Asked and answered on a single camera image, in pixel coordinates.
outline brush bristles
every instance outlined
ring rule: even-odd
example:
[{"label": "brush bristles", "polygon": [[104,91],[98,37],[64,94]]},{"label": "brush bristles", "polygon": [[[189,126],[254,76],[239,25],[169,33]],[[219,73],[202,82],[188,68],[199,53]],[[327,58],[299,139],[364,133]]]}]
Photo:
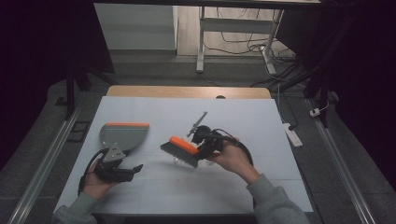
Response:
[{"label": "brush bristles", "polygon": [[170,142],[161,145],[161,149],[172,156],[186,162],[194,168],[198,167],[198,160],[196,160],[188,151],[178,147]]}]

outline orange strip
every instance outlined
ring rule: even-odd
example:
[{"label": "orange strip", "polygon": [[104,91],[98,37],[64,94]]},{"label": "orange strip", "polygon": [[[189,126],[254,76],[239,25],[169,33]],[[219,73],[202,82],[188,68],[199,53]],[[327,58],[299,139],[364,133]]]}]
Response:
[{"label": "orange strip", "polygon": [[107,126],[137,126],[137,127],[148,127],[148,123],[107,123]]},{"label": "orange strip", "polygon": [[195,153],[198,152],[198,149],[196,147],[194,147],[192,144],[190,144],[190,143],[188,143],[188,142],[184,141],[183,139],[178,138],[176,136],[172,136],[169,139],[169,142],[174,144],[177,147],[180,147],[180,148],[188,151],[191,155],[194,155]]}]

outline gray sleeve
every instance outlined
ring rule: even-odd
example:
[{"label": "gray sleeve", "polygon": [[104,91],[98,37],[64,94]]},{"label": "gray sleeve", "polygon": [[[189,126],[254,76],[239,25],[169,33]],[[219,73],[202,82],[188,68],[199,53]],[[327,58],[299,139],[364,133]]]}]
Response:
[{"label": "gray sleeve", "polygon": [[61,206],[52,216],[52,224],[96,224],[92,211],[99,204],[88,194],[80,193],[70,207]]},{"label": "gray sleeve", "polygon": [[261,175],[247,190],[256,201],[254,215],[260,224],[307,224],[308,219],[301,208],[292,202],[282,187],[274,187]]}]

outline hand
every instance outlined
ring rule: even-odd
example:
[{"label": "hand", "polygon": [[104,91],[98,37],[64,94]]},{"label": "hand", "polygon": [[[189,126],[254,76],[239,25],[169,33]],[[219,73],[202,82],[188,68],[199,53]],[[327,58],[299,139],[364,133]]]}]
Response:
[{"label": "hand", "polygon": [[90,170],[85,175],[85,184],[82,192],[92,196],[94,199],[100,201],[102,200],[107,191],[119,183],[115,182],[105,182],[99,179],[99,177],[93,172],[96,166],[96,162],[90,167]]},{"label": "hand", "polygon": [[207,158],[214,161],[225,170],[241,176],[248,184],[253,183],[260,177],[257,170],[250,164],[245,152],[229,141],[223,141],[223,149],[220,154]]}]

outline white desk leg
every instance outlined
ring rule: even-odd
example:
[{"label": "white desk leg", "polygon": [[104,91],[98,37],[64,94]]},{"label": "white desk leg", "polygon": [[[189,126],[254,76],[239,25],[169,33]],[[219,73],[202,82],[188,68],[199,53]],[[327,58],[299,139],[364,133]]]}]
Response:
[{"label": "white desk leg", "polygon": [[205,7],[201,7],[200,13],[199,46],[197,56],[197,73],[204,72],[204,29],[205,29]]},{"label": "white desk leg", "polygon": [[265,64],[268,69],[268,73],[270,75],[276,74],[274,65],[270,62],[271,61],[270,50],[271,50],[272,43],[274,42],[275,34],[277,31],[277,27],[279,25],[280,17],[282,16],[282,13],[283,13],[283,10],[280,10],[280,9],[275,10],[275,18],[274,18],[274,23],[271,28],[271,33],[268,36],[267,45],[265,46],[264,50],[262,51],[262,57],[264,57]]}]

